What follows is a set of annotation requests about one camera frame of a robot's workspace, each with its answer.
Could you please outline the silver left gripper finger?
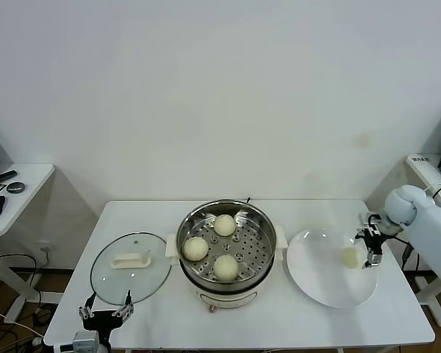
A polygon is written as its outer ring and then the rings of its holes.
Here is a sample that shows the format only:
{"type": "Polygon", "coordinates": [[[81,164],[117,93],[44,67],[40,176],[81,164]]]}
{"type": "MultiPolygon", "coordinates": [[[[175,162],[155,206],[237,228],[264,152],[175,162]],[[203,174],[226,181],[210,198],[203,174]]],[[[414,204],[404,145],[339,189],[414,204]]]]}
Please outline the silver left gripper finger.
{"type": "Polygon", "coordinates": [[[92,307],[96,298],[96,293],[93,292],[89,298],[86,299],[85,304],[79,307],[79,316],[81,319],[89,319],[92,316],[92,307]]]}
{"type": "Polygon", "coordinates": [[[128,290],[124,304],[112,315],[119,318],[129,318],[134,312],[131,291],[128,290]]]}

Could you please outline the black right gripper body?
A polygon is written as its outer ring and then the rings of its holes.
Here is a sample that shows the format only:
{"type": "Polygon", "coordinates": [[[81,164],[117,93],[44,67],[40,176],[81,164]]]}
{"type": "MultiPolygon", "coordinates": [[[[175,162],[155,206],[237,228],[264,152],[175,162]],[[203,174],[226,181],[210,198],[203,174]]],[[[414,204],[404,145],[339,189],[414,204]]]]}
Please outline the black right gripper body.
{"type": "Polygon", "coordinates": [[[384,242],[384,237],[378,228],[365,228],[364,242],[368,251],[372,251],[374,254],[383,253],[381,246],[384,242]]]}

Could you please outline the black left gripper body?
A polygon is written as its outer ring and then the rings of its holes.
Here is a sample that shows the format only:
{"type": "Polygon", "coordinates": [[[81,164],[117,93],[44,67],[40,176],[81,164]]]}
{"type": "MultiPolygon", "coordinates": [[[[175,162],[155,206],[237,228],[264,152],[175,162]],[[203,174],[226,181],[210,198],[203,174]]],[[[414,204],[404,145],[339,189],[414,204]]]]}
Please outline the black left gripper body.
{"type": "Polygon", "coordinates": [[[103,310],[92,312],[89,319],[82,319],[83,327],[87,331],[97,331],[98,333],[111,333],[114,329],[122,327],[127,318],[115,317],[112,314],[116,310],[103,310]]]}

